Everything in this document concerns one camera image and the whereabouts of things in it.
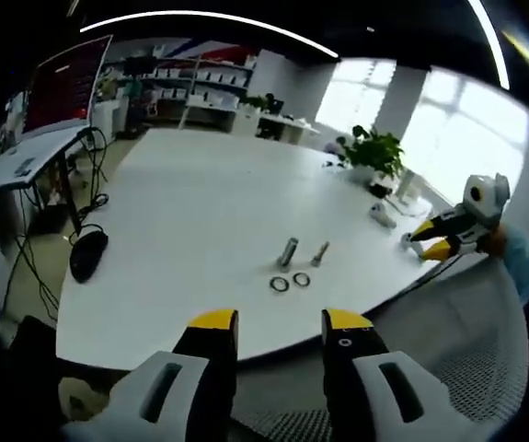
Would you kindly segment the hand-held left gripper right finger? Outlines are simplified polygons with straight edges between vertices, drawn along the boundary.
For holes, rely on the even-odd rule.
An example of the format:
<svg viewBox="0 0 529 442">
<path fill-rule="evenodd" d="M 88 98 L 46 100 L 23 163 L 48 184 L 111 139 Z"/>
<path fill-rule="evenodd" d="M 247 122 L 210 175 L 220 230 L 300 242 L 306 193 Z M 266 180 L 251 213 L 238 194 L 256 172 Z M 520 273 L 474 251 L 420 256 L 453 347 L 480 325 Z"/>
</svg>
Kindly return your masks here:
<svg viewBox="0 0 529 442">
<path fill-rule="evenodd" d="M 488 441 L 494 425 L 458 412 L 448 388 L 363 315 L 325 308 L 324 393 L 335 441 Z"/>
</svg>

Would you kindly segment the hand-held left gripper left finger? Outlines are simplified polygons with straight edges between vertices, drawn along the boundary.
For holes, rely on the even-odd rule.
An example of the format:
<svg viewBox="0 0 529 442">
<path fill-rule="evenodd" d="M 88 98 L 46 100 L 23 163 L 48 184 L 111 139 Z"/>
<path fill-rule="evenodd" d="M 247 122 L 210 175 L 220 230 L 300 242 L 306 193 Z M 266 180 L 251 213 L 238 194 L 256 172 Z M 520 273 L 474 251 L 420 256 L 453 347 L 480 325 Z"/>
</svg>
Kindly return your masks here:
<svg viewBox="0 0 529 442">
<path fill-rule="evenodd" d="M 119 380 L 104 410 L 62 429 L 66 441 L 225 441 L 236 395 L 239 314 L 191 320 L 170 352 Z"/>
</svg>

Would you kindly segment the person's right hand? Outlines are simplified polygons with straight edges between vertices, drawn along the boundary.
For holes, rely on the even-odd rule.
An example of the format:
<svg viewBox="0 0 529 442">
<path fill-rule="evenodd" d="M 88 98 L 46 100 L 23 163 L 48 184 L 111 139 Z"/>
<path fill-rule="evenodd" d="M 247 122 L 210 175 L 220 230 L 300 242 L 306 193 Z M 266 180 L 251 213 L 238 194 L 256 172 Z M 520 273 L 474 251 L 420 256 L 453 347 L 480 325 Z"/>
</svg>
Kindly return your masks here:
<svg viewBox="0 0 529 442">
<path fill-rule="evenodd" d="M 491 230 L 483 240 L 482 250 L 489 256 L 502 260 L 509 250 L 510 229 L 504 224 L 499 224 Z"/>
</svg>

